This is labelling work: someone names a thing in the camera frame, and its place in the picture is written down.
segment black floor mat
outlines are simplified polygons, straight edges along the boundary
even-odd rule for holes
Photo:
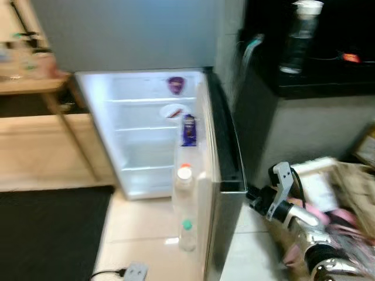
[[[0,193],[0,280],[87,281],[111,186]]]

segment small container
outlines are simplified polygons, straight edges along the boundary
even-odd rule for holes
[[[14,62],[18,67],[18,73],[15,73],[11,79],[19,79],[22,77],[32,78],[33,72],[36,68],[31,49],[22,39],[19,33],[13,34],[14,42]]]
[[[315,0],[300,0],[294,4],[297,5],[296,18],[279,67],[282,72],[289,74],[302,72],[311,39],[318,25],[318,16],[323,7],[322,2]]]
[[[9,57],[5,44],[0,42],[0,63],[6,63],[10,60],[11,58]]]
[[[185,219],[181,223],[179,235],[179,247],[186,252],[192,252],[196,248],[196,229],[192,220]]]
[[[189,164],[181,165],[176,172],[172,204],[178,221],[196,216],[195,179]]]

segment bottle cap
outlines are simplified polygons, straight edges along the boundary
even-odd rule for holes
[[[181,168],[177,171],[178,179],[184,184],[188,184],[191,182],[192,175],[193,173],[191,168],[187,166],[181,166]]]
[[[323,3],[316,0],[299,0],[294,4],[298,6],[299,15],[320,15],[323,8]]]
[[[193,224],[192,224],[191,220],[184,220],[182,222],[182,226],[183,226],[183,229],[190,230],[190,229],[192,229]]]
[[[19,39],[19,38],[21,38],[21,34],[19,34],[19,33],[13,33],[12,37]]]

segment tile floor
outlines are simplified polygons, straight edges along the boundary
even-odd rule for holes
[[[113,184],[87,115],[69,116],[102,181]],[[0,191],[93,186],[83,163],[55,116],[0,118]],[[132,261],[149,266],[147,281],[191,281],[194,259],[177,245],[177,222],[168,198],[127,201],[112,197],[96,270],[117,269]],[[221,277],[227,280],[280,280],[275,246],[261,218],[244,206]],[[97,281],[119,280],[101,275]]]

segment black cable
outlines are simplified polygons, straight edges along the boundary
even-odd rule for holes
[[[292,167],[291,167],[291,171],[294,174],[295,178],[297,179],[298,186],[299,186],[299,192],[301,194],[301,199],[302,199],[302,206],[303,206],[304,209],[306,209],[305,193],[304,193],[304,188],[302,187],[301,179],[299,178],[299,175],[297,174],[295,169],[293,169]]]
[[[98,271],[98,272],[94,273],[93,275],[91,275],[91,277],[89,278],[89,281],[90,281],[93,277],[95,277],[95,276],[97,276],[97,275],[99,275],[99,274],[103,274],[103,273],[115,273],[115,274],[117,274],[119,277],[124,277],[126,271],[127,271],[126,268],[121,268],[121,269],[119,269],[119,270],[102,270],[102,271]]]

